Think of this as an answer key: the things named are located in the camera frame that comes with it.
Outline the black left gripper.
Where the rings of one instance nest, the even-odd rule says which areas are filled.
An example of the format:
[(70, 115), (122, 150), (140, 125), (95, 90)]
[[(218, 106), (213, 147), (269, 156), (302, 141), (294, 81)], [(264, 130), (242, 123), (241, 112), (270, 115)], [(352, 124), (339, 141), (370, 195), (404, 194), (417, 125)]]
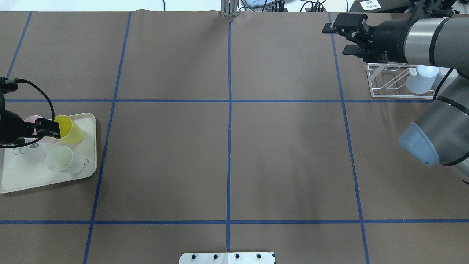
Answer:
[[(35, 121), (36, 135), (39, 137), (61, 138), (60, 124), (48, 119)], [(37, 137), (34, 128), (29, 122), (25, 122), (19, 115), (4, 110), (1, 112), (0, 142), (1, 145), (25, 145)]]

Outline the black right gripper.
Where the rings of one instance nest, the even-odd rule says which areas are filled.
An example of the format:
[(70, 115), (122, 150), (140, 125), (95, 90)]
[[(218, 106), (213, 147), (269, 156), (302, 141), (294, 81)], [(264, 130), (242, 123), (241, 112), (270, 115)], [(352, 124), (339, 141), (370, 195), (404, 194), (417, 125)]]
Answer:
[[(368, 16), (359, 13), (340, 13), (333, 22), (326, 23), (324, 34), (353, 35), (367, 32), (370, 54), (363, 58), (367, 63), (406, 63), (404, 43), (407, 36), (407, 20), (388, 20), (377, 26), (367, 23)], [(345, 46), (343, 55), (362, 56), (359, 46)]]

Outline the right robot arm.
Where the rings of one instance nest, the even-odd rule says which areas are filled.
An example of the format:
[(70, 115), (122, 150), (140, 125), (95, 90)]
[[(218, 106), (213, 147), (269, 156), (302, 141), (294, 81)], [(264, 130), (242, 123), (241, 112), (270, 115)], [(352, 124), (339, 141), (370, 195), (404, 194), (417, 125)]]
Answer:
[(398, 145), (425, 166), (451, 168), (468, 183), (468, 17), (414, 13), (407, 20), (367, 24), (362, 13), (340, 13), (322, 32), (353, 45), (344, 55), (368, 63), (445, 67), (457, 77), (438, 86), (429, 108), (399, 137)]

